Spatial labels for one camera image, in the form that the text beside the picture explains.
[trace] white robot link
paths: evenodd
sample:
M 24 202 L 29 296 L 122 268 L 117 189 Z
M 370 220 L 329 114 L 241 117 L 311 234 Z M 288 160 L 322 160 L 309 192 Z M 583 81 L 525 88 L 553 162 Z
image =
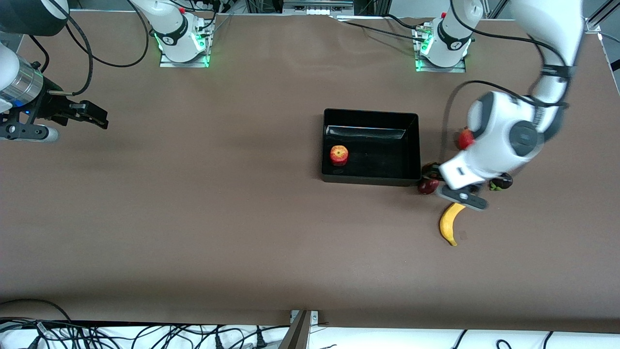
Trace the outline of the white robot link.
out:
M 160 48 L 174 62 L 185 62 L 205 51 L 210 21 L 198 18 L 166 0 L 131 0 L 150 21 Z M 67 0 L 1 0 L 0 31 L 53 36 L 67 24 Z M 72 102 L 39 71 L 38 66 L 0 44 L 0 139 L 54 142 L 58 131 L 34 124 L 46 119 L 66 126 L 69 119 L 107 129 L 107 112 L 90 101 Z M 20 119 L 26 114 L 27 120 Z
M 212 20 L 199 18 L 166 0 L 130 0 L 153 27 L 159 48 L 174 62 L 194 59 L 206 50 Z
M 451 5 L 445 18 L 432 24 L 437 35 L 426 57 L 438 66 L 457 64 L 471 42 L 468 27 L 482 16 L 480 0 Z M 477 210 L 487 203 L 467 186 L 525 165 L 558 133 L 583 34 L 582 0 L 512 0 L 511 9 L 518 25 L 547 45 L 539 46 L 544 63 L 533 95 L 489 92 L 480 97 L 467 115 L 475 143 L 440 166 L 447 185 L 437 193 Z

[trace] red apple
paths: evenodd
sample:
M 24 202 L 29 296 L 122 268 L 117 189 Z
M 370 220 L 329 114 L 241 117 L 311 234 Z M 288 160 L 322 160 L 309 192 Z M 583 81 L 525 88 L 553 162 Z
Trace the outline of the red apple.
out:
M 437 179 L 425 179 L 418 184 L 418 191 L 422 195 L 433 194 L 437 188 L 439 188 L 439 181 Z
M 348 160 L 348 149 L 344 145 L 334 145 L 329 152 L 329 158 L 334 166 L 344 166 Z
M 467 127 L 465 127 L 465 129 L 461 132 L 461 135 L 459 136 L 459 149 L 465 150 L 470 145 L 474 144 L 474 142 L 474 134 L 471 133 L 471 131 Z

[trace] banana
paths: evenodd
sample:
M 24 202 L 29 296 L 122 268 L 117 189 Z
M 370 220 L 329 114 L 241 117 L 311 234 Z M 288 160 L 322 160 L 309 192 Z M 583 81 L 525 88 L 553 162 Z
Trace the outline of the banana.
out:
M 456 241 L 454 241 L 454 220 L 456 216 L 461 212 L 465 206 L 453 203 L 443 212 L 441 215 L 441 220 L 439 221 L 439 231 L 441 232 L 441 236 L 450 242 L 450 245 L 456 246 Z

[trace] black clamp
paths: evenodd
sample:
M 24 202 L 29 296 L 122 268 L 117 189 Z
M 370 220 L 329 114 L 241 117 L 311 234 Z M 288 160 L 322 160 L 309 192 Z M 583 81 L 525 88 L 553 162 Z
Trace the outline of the black clamp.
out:
M 179 41 L 179 39 L 181 39 L 183 35 L 187 33 L 187 28 L 189 26 L 187 22 L 187 18 L 185 16 L 182 16 L 182 17 L 183 17 L 183 23 L 181 24 L 181 26 L 177 30 L 171 33 L 164 34 L 164 33 L 160 33 L 155 30 L 155 35 L 157 35 L 157 38 L 159 39 L 159 41 L 161 41 L 162 43 L 168 46 L 174 46 L 177 44 L 177 41 Z
M 555 76 L 557 78 L 563 79 L 564 81 L 570 81 L 570 79 L 575 74 L 576 69 L 576 66 L 545 64 L 542 66 L 541 75 Z
M 443 29 L 443 21 L 439 22 L 439 25 L 437 26 L 437 34 L 439 35 L 441 41 L 446 43 L 446 46 L 448 46 L 448 50 L 450 51 L 460 50 L 463 45 L 467 44 L 469 38 L 471 38 L 471 34 L 469 34 L 468 37 L 463 39 L 457 39 L 448 35 L 448 33 L 446 33 L 446 31 Z

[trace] black tray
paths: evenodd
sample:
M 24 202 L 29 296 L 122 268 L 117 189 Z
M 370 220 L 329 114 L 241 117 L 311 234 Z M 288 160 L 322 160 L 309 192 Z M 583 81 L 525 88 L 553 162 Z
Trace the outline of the black tray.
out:
M 410 186 L 420 174 L 418 115 L 326 109 L 321 173 L 325 182 Z M 344 145 L 347 164 L 332 165 L 329 152 Z

